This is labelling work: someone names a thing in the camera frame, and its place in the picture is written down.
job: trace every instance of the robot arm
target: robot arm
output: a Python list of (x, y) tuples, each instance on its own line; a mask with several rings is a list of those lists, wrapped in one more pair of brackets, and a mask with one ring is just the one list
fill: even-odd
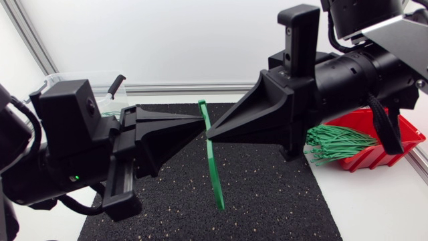
[[(0, 152), (3, 193), (11, 201), (34, 209), (50, 210), (57, 200), (76, 212), (106, 212), (119, 221), (141, 212), (132, 189), (134, 178), (156, 177), (161, 166), (205, 128), (203, 118), (148, 112), (140, 105), (122, 109), (120, 120), (101, 117), (88, 80), (58, 82), (30, 99), (36, 117), (16, 98), (1, 90)], [(12, 102), (29, 114), (35, 140), (24, 149), (31, 131), (6, 107)], [(107, 181), (106, 187), (100, 184)], [(102, 206), (88, 208), (66, 194), (86, 186), (103, 197)]]
[[(309, 128), (369, 105), (385, 151), (403, 152), (399, 109), (414, 108), (428, 77), (427, 10), (404, 16), (398, 0), (325, 0), (322, 6), (330, 16), (330, 42), (345, 54), (316, 53), (317, 7), (282, 11), (278, 23), (286, 26), (286, 49), (270, 57), (269, 70), (260, 72), (257, 84), (213, 125), (208, 138), (279, 144), (291, 161), (304, 158)], [(364, 43), (340, 46), (333, 26), (339, 38)], [(409, 38), (414, 44), (407, 44)]]

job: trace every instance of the white table surface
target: white table surface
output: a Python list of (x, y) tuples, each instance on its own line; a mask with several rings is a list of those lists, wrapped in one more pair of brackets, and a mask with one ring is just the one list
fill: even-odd
[[(130, 96), (128, 101), (236, 102), (241, 96)], [(338, 163), (311, 168), (343, 240), (428, 240), (428, 186), (407, 160), (354, 173), (343, 171)], [(71, 196), (88, 206), (95, 192), (84, 188)], [(49, 212), (17, 205), (15, 211), (21, 226), (16, 240), (77, 240), (86, 218), (60, 203)]]

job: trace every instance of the black cylindrical motor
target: black cylindrical motor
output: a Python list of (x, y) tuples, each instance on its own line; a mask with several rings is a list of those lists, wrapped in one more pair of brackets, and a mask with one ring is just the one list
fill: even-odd
[(325, 0), (325, 2), (328, 2), (327, 5), (330, 7), (339, 39), (403, 14), (401, 0)]
[(2, 173), (3, 191), (21, 205), (31, 205), (107, 179), (111, 150), (99, 147), (67, 159), (49, 158), (46, 143), (37, 156)]
[(364, 106), (366, 94), (383, 99), (413, 84), (411, 69), (371, 45), (316, 65), (322, 122)]

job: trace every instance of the screw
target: screw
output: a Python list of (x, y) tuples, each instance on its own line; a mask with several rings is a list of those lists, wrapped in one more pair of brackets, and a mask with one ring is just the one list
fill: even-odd
[(425, 82), (423, 80), (416, 81), (416, 87), (418, 87), (418, 88), (425, 87)]
[(95, 114), (95, 104), (90, 98), (86, 101), (86, 108), (91, 116)]

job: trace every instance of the bundle of green cable ties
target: bundle of green cable ties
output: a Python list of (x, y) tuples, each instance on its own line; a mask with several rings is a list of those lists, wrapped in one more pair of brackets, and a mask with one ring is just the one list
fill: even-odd
[(120, 116), (120, 111), (110, 111), (110, 112), (101, 113), (101, 117), (107, 117), (107, 116)]
[(347, 127), (319, 125), (308, 130), (306, 144), (314, 146), (305, 154), (314, 153), (316, 165), (353, 157), (367, 147), (378, 145), (375, 138)]

